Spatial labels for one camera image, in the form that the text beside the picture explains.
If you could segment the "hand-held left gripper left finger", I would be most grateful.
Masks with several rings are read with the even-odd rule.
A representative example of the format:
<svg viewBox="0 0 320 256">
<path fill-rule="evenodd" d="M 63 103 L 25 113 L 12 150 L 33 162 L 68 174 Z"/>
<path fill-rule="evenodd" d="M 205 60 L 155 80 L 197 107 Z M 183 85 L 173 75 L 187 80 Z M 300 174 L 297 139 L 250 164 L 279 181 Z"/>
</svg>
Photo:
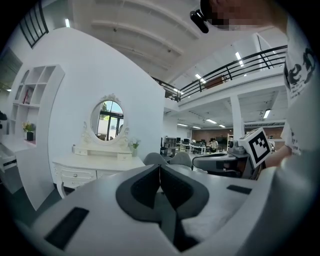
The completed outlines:
<svg viewBox="0 0 320 256">
<path fill-rule="evenodd" d="M 122 182 L 116 189 L 119 207 L 132 219 L 157 224 L 172 243 L 176 233 L 176 211 L 163 192 L 160 166 L 151 165 L 146 170 Z"/>
</svg>

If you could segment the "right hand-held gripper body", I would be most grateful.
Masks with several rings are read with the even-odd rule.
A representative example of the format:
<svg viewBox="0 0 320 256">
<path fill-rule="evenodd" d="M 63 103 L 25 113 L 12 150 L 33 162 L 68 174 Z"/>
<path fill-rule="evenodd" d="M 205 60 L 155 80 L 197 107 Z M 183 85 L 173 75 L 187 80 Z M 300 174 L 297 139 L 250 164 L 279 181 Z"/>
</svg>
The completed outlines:
<svg viewBox="0 0 320 256">
<path fill-rule="evenodd" d="M 272 154 L 270 143 L 262 127 L 254 129 L 229 143 L 226 152 L 197 156 L 192 166 L 210 175 L 257 179 Z"/>
</svg>

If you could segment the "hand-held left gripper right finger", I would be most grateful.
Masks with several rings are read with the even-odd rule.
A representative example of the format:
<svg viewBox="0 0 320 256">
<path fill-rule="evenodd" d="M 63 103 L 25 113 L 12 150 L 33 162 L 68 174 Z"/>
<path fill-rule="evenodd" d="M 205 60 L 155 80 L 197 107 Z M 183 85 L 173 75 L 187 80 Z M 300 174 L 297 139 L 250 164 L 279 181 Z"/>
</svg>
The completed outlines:
<svg viewBox="0 0 320 256">
<path fill-rule="evenodd" d="M 180 220 L 198 216 L 209 201 L 209 191 L 200 182 L 172 169 L 159 166 L 160 186 Z"/>
</svg>

